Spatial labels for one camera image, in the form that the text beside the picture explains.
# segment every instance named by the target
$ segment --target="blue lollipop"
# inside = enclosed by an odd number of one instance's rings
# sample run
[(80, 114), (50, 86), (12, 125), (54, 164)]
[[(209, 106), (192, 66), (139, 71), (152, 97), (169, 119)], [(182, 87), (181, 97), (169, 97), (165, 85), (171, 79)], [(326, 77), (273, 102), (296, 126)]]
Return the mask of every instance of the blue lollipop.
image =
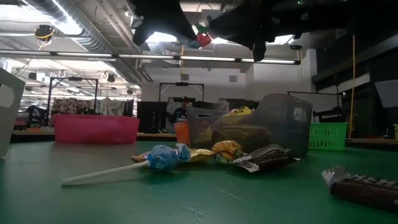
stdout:
[(137, 169), (140, 167), (150, 167), (154, 171), (170, 171), (179, 162), (187, 162), (191, 158), (191, 152), (185, 144), (178, 144), (177, 150), (173, 150), (168, 146), (154, 146), (150, 151), (148, 158), (144, 162), (136, 163), (129, 166), (103, 170), (91, 174), (70, 177), (62, 180), (62, 184), (71, 184), (81, 180), (87, 180), (94, 177), (112, 174), (119, 171)]

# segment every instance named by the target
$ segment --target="green tabletop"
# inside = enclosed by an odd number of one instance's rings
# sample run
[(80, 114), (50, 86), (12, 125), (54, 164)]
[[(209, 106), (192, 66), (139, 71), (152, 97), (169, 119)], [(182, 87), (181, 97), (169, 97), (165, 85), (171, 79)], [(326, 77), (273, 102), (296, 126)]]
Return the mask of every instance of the green tabletop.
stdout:
[(13, 144), (0, 160), (0, 223), (396, 223), (398, 214), (330, 196), (320, 175), (341, 164), (352, 173), (398, 180), (396, 152), (310, 151), (269, 173), (180, 164), (169, 173), (126, 171), (61, 187), (61, 179), (131, 164), (156, 144)]

